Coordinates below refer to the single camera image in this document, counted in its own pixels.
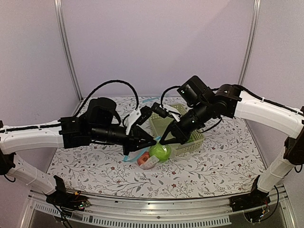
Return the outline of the green apple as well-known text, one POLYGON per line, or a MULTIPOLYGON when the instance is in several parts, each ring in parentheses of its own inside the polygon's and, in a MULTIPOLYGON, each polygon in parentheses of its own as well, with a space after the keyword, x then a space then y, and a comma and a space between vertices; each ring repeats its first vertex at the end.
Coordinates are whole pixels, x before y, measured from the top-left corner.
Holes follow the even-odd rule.
POLYGON ((171 147, 169 145, 157 143, 149 149, 149 156, 155 156, 159 159, 159 162, 165 162, 171 156, 171 147))

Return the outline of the aluminium frame post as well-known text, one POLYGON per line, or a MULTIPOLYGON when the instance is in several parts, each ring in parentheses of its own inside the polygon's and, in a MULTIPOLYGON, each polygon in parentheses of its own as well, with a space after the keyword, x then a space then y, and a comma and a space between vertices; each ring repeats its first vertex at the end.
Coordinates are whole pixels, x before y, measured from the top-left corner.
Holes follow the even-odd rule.
POLYGON ((72 85, 74 88, 74 91, 76 93, 76 97, 78 98, 79 101, 83 99, 80 85, 76 76, 76 71, 71 55, 71 50, 68 42, 68 36, 67 36, 67 30, 66 30, 66 25, 65 25, 65 20, 64 20, 64 14, 63 14, 63 6, 62 6, 62 1, 61 0, 54 0, 55 4, 55 12, 56 12, 56 17, 57 17, 57 23, 58 23, 58 28, 59 28, 59 34, 62 42, 62 47, 64 51, 64 55, 66 58, 66 63, 67 67, 69 70, 69 74, 71 77, 72 85))
POLYGON ((246 78, 246 73, 247 73, 247 69, 249 66, 249 62, 250 62, 250 58, 251 58, 251 54, 252 54, 252 50, 253 50, 253 46, 254 46, 254 41, 255 41, 255 37, 256 37, 256 32, 257 32, 260 7, 261 7, 261 0, 254 0, 247 47, 246 47, 244 59, 242 62, 240 75, 238 78, 238 83, 237 83, 238 85, 243 85, 245 78, 246 78))

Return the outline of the floral patterned table mat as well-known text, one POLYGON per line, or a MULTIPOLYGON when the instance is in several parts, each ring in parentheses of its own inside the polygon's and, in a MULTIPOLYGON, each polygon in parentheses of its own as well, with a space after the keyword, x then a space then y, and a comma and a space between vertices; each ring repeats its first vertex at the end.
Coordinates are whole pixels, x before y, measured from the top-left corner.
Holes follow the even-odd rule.
POLYGON ((47 173, 68 189, 135 198, 198 198, 247 192, 265 170, 241 119, 210 120, 199 149, 149 170, 124 162, 121 146, 90 145, 55 152, 47 173))

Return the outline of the light green perforated plastic basket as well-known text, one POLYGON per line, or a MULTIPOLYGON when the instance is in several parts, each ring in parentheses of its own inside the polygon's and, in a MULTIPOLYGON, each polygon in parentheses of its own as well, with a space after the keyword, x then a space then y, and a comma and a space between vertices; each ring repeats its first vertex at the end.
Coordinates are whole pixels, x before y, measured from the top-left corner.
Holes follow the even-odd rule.
MULTIPOLYGON (((171 104, 171 107, 177 109, 181 115, 186 114, 187 108, 181 103, 171 104)), ((149 118, 149 124, 154 137, 162 136, 167 126, 173 121, 170 117, 162 118, 156 113, 153 113, 149 118)), ((169 144, 172 151, 177 154, 191 152, 201 147, 205 137, 202 133, 192 132, 189 140, 185 144, 175 143, 169 144)))

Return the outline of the left aluminium frame post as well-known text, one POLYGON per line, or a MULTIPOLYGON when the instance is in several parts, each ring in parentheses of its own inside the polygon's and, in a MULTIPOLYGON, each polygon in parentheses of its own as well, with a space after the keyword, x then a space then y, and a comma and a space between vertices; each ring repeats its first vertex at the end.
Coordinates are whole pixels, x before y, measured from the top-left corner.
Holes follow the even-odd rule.
POLYGON ((69 70, 69 74, 71 77, 72 85, 74 88, 74 91, 76 93, 76 97, 78 98, 79 101, 83 99, 80 85, 76 76, 76 71, 71 55, 71 50, 68 42, 68 36, 67 36, 67 30, 66 30, 66 25, 65 25, 65 20, 64 20, 64 14, 63 14, 63 6, 62 6, 62 1, 61 0, 54 0, 55 4, 55 12, 56 12, 56 17, 57 17, 57 23, 58 23, 58 28, 59 28, 59 34, 62 42, 62 47, 64 51, 64 55, 66 58, 66 63, 67 67, 69 70))

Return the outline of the spare clear blue zip bag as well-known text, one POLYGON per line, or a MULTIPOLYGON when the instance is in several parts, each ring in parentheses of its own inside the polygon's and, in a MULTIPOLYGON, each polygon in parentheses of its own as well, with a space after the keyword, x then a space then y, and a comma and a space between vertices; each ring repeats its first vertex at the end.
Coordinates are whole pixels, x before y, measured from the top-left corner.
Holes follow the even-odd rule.
POLYGON ((151 102, 151 101, 154 101, 154 100, 159 100, 160 98, 161 98, 160 96, 153 96, 153 97, 146 98, 146 99, 142 100, 142 103, 147 103, 147 102, 151 102))

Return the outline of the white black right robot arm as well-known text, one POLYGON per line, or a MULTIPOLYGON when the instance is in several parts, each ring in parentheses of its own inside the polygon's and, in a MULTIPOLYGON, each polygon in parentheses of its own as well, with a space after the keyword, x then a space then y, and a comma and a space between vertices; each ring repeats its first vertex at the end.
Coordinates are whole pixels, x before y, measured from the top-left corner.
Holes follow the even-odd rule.
POLYGON ((248 194, 229 199, 233 211, 262 206, 269 202, 270 190, 295 166, 304 163, 304 110, 264 99, 241 85, 221 85, 217 91, 192 76, 177 89, 190 110, 172 121, 160 144, 184 144, 190 134, 211 118, 229 117, 254 121, 287 135, 284 148, 270 166, 258 175, 248 194))

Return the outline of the red apple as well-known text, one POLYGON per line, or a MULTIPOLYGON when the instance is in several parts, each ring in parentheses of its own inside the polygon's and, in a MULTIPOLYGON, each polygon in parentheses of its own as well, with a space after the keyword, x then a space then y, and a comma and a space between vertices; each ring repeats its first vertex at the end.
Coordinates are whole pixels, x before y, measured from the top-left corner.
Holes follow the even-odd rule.
POLYGON ((137 164, 141 166, 142 164, 146 163, 147 160, 149 159, 149 154, 144 153, 142 156, 140 156, 137 160, 137 164))

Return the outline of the right aluminium frame post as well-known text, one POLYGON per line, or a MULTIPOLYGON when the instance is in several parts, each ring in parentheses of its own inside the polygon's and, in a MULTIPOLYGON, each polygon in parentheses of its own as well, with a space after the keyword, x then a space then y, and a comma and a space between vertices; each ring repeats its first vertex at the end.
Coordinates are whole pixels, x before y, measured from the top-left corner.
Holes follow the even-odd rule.
POLYGON ((238 83, 237 83, 238 85, 243 85, 245 78, 246 78, 246 73, 247 73, 247 69, 249 66, 249 62, 250 62, 250 58, 251 58, 251 54, 252 54, 252 50, 253 50, 253 46, 254 46, 254 41, 255 41, 255 37, 256 37, 256 32, 257 32, 260 7, 261 7, 261 0, 254 0, 247 47, 246 47, 244 59, 242 62, 240 75, 238 78, 238 83))

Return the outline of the clear blue zip top bag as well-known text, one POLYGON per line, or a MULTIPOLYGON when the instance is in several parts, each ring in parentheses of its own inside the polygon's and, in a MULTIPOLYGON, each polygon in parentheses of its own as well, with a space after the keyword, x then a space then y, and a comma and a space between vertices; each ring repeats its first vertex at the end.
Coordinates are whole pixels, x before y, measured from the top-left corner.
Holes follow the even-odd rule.
POLYGON ((171 145, 161 145, 160 139, 160 136, 156 137, 156 145, 136 151, 135 155, 124 156, 123 162, 135 163, 141 169, 149 170, 158 163, 174 158, 177 154, 175 148, 171 145))

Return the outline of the aluminium front rail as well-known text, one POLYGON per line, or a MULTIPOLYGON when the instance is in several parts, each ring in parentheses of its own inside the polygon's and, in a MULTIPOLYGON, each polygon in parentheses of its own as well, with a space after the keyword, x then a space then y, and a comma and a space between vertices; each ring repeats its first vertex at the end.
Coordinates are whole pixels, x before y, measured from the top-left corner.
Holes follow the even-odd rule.
POLYGON ((261 207, 233 211, 229 196, 196 199, 136 199, 88 194, 91 205, 74 211, 62 222, 59 211, 43 194, 28 195, 22 228, 298 228, 283 185, 270 192, 265 217, 257 223, 247 218, 261 207))

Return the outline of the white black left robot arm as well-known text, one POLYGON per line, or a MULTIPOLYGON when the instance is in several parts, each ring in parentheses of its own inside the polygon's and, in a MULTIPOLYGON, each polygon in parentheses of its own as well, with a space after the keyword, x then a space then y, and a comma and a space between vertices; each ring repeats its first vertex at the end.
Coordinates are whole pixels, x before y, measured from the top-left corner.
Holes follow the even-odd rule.
POLYGON ((51 176, 25 162, 17 153, 40 148, 77 148, 92 143, 120 145, 124 155, 156 144, 140 125, 152 114, 149 107, 135 109, 121 125, 116 102, 100 97, 90 100, 82 115, 63 117, 40 125, 0 126, 0 173, 16 178, 39 190, 47 203, 67 209, 84 210, 90 206, 79 191, 68 193, 59 176, 51 176))

